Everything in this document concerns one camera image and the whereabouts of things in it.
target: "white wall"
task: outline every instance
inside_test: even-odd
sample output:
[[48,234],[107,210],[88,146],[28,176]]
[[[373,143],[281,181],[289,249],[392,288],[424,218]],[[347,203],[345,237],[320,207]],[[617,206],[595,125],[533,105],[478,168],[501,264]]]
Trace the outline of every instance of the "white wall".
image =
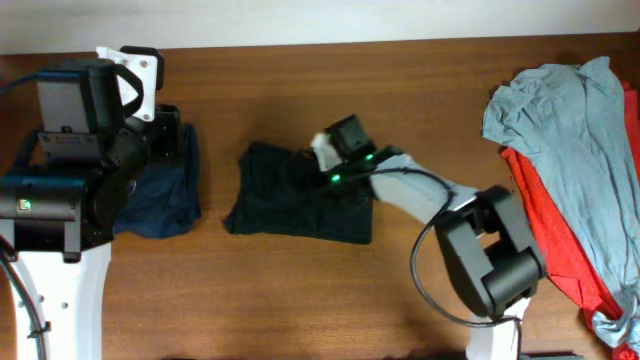
[[0,53],[635,31],[640,0],[0,0]]

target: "pile of clothes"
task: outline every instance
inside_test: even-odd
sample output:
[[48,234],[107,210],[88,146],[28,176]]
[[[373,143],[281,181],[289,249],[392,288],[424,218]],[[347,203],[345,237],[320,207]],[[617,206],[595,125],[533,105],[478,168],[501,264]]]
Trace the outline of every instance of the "pile of clothes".
[[640,352],[638,94],[609,69],[543,65],[500,87],[482,134],[506,146],[549,277],[615,359]]

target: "wooden table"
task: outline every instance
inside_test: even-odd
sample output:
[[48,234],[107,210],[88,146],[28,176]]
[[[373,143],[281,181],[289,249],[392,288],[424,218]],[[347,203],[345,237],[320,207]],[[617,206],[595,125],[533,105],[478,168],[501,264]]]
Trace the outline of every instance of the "wooden table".
[[[515,188],[498,145],[480,136],[492,90],[543,63],[611,56],[640,85],[637,34],[166,50],[165,88],[196,126],[203,217],[169,240],[121,235],[104,294],[105,359],[374,359],[461,351],[469,331],[430,309],[408,259],[421,225],[376,203],[374,239],[354,246],[275,235],[232,236],[222,219],[239,189],[250,142],[291,149],[357,113],[380,145],[394,144],[437,173],[478,188]],[[0,57],[8,78],[91,54]],[[0,98],[1,170],[40,121],[33,85]],[[420,256],[426,286],[466,316],[433,237]],[[0,358],[15,357],[12,301],[0,282]],[[607,358],[577,306],[543,281],[524,322],[526,352]]]

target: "dark green cloth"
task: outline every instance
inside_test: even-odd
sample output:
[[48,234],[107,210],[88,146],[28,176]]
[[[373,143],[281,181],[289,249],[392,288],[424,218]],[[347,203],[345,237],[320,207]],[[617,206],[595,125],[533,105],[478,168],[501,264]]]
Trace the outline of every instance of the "dark green cloth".
[[253,143],[242,156],[240,169],[238,201],[224,220],[230,234],[269,233],[352,244],[371,242],[371,197],[331,196],[317,191],[326,177],[308,154]]

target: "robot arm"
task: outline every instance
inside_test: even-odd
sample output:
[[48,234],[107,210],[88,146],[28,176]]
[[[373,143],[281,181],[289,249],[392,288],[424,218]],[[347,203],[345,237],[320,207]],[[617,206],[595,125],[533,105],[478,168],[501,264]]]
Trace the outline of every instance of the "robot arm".
[[[467,357],[516,358],[519,319],[546,270],[522,207],[511,193],[499,186],[478,191],[441,179],[397,148],[378,151],[355,116],[317,134],[312,148],[332,186],[343,191],[370,187],[379,200],[427,224],[414,247],[412,275],[436,310],[472,327]],[[442,309],[417,275],[417,250],[432,225],[453,287],[473,313],[471,321]],[[483,249],[478,238],[496,232],[499,241]]]
[[[30,304],[12,287],[18,360],[102,358],[115,216],[138,171],[181,159],[179,112],[155,104],[162,56],[135,47],[97,52],[100,59],[67,61],[35,75],[44,126],[25,139],[0,180],[0,245],[44,330],[34,328],[25,311]],[[30,164],[36,142],[44,166]]]

